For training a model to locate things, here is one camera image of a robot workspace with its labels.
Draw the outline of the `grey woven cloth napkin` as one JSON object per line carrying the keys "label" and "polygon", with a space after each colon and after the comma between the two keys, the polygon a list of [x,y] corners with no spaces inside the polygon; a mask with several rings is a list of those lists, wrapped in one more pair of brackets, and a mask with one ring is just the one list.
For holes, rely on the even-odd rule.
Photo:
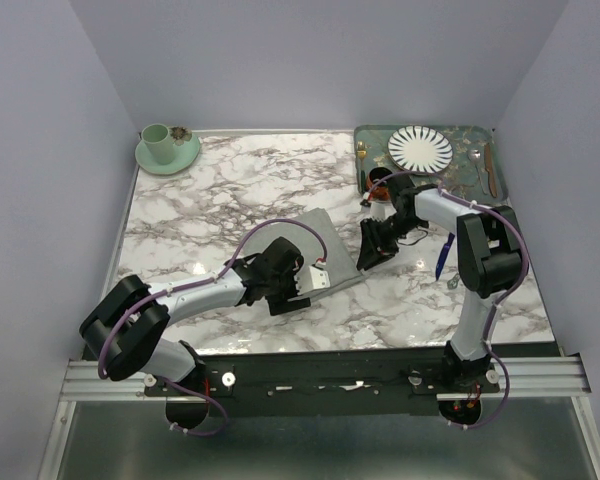
{"label": "grey woven cloth napkin", "polygon": [[[314,230],[324,241],[327,248],[324,270],[328,274],[330,287],[310,292],[308,294],[309,299],[312,301],[321,300],[364,280],[362,273],[357,270],[354,260],[325,209],[315,208],[294,217],[294,220]],[[262,253],[278,237],[289,240],[299,249],[305,265],[313,264],[323,256],[323,247],[311,232],[303,227],[286,222],[276,222],[259,229],[245,243],[241,253],[244,256]]]}

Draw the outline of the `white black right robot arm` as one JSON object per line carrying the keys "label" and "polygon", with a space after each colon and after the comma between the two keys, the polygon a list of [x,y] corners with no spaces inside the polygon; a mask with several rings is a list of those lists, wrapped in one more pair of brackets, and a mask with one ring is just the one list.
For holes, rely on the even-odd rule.
{"label": "white black right robot arm", "polygon": [[440,379],[460,392],[489,369],[493,327],[504,301],[520,287],[529,270],[529,254],[512,208],[486,207],[450,194],[433,184],[417,186],[408,172],[386,175],[373,183],[361,204],[369,207],[376,189],[387,191],[395,213],[360,222],[357,268],[370,270],[397,255],[399,240],[434,223],[449,232],[437,266],[457,248],[457,269],[465,287],[460,320],[447,342]]}

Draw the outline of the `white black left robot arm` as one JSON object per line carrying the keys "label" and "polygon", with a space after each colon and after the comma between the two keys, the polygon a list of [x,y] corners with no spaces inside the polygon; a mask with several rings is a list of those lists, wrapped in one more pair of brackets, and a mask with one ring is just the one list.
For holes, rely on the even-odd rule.
{"label": "white black left robot arm", "polygon": [[279,237],[261,253],[227,262],[217,274],[154,285],[127,276],[79,333],[97,357],[101,377],[121,381],[139,372],[166,377],[177,393],[189,395],[201,385],[200,359],[185,342],[163,338],[169,325],[261,299],[272,316],[280,315],[309,306],[309,292],[326,285],[320,267],[305,263],[298,248]]}

